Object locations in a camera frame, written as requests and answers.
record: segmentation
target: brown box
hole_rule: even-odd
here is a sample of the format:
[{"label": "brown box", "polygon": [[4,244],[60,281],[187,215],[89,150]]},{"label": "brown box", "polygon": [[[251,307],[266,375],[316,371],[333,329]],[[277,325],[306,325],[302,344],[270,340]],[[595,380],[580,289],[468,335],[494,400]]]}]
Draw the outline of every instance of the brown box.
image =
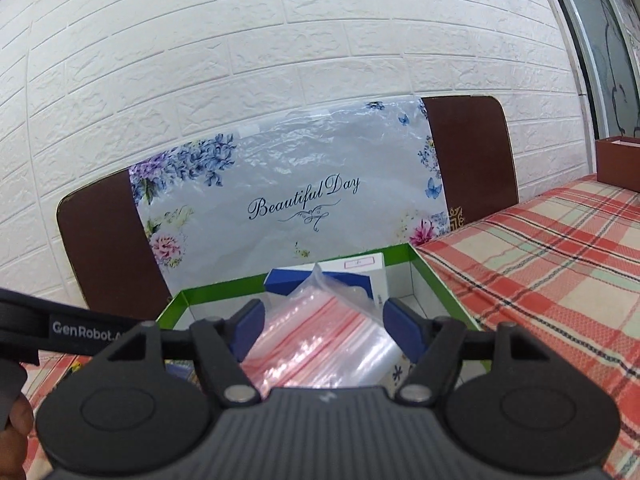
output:
[{"label": "brown box", "polygon": [[640,193],[640,139],[596,140],[596,166],[598,182]]}]

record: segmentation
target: headboard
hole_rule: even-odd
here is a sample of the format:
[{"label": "headboard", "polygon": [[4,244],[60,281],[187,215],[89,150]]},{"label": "headboard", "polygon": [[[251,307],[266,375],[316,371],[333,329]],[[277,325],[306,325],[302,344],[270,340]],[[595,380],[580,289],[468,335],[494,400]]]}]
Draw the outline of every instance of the headboard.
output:
[{"label": "headboard", "polygon": [[[423,99],[452,228],[518,202],[500,103],[489,96]],[[171,300],[122,170],[65,197],[58,224],[90,309],[155,319]]]}]

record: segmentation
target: bed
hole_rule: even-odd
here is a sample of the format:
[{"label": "bed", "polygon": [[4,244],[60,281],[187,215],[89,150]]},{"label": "bed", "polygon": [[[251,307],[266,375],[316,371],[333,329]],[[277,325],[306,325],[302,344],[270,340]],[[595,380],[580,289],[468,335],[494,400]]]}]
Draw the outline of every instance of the bed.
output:
[{"label": "bed", "polygon": [[586,176],[418,250],[482,329],[525,326],[614,398],[606,471],[640,478],[640,194]]}]

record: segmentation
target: box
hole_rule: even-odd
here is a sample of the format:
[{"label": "box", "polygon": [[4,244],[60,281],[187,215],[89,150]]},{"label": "box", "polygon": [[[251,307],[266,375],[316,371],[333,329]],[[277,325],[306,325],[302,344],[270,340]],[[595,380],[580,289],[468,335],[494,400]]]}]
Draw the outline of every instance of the box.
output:
[{"label": "box", "polygon": [[[362,287],[380,309],[389,299],[383,253],[338,258],[318,264],[322,272],[345,285]],[[309,276],[314,266],[315,264],[303,264],[273,269],[265,279],[264,288],[268,292],[286,296]]]},{"label": "box", "polygon": [[640,193],[640,139],[596,140],[596,170],[598,182]]},{"label": "box", "polygon": [[[370,262],[370,256],[376,253],[382,253],[383,256],[381,260],[389,297],[402,299],[421,316],[451,316],[463,321],[470,329],[478,330],[475,321],[466,313],[458,298],[409,244],[381,248],[338,261],[361,259],[362,262]],[[196,320],[208,316],[228,319],[253,298],[262,299],[268,305],[264,288],[266,277],[266,274],[249,276],[231,282],[183,290],[159,316],[158,323],[162,328],[184,330]],[[410,367],[410,362],[403,356],[401,361],[388,371],[380,384],[393,394],[408,374]],[[465,362],[460,382],[485,372],[486,368],[481,363]]]}]

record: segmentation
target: silver screw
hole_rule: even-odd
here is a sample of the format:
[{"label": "silver screw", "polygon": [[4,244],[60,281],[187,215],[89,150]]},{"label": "silver screw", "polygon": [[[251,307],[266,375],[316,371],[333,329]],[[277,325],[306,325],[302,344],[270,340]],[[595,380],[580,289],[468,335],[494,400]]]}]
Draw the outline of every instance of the silver screw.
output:
[{"label": "silver screw", "polygon": [[407,402],[426,402],[431,395],[431,390],[422,384],[409,384],[400,390],[400,396]]},{"label": "silver screw", "polygon": [[245,384],[234,384],[225,390],[226,399],[231,402],[238,402],[239,404],[249,402],[256,395],[256,391],[251,386],[246,386]]}]

